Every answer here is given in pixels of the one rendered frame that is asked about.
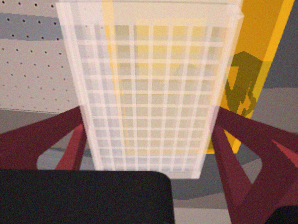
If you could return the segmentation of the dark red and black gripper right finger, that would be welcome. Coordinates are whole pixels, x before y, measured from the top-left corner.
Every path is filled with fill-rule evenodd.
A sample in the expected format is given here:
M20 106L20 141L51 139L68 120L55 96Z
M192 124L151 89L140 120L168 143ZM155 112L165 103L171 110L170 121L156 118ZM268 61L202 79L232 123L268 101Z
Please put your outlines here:
M224 130L261 158L253 185ZM231 224L264 224L277 208L298 205L297 134L219 107L211 140Z

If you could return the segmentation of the yellow open-top bin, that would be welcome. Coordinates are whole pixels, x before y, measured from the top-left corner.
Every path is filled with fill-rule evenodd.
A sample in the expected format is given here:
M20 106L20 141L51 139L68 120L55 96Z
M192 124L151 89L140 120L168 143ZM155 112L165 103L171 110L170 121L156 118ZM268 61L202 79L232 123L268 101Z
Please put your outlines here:
M294 0L243 0L244 20L220 107L251 118Z

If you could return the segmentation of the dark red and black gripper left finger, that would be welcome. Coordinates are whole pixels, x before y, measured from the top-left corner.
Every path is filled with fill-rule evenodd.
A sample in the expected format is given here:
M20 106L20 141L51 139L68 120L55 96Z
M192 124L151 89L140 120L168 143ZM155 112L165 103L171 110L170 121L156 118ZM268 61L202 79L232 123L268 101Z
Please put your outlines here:
M54 170L79 170L87 141L80 106L0 134L0 169L38 169L39 156L72 130Z

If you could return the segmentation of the translucent white well plate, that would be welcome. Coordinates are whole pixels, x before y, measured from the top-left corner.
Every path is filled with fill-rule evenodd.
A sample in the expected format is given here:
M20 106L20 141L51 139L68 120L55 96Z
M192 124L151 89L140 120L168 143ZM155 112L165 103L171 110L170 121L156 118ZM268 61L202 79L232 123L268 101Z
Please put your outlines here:
M55 4L95 170L199 179L243 0Z

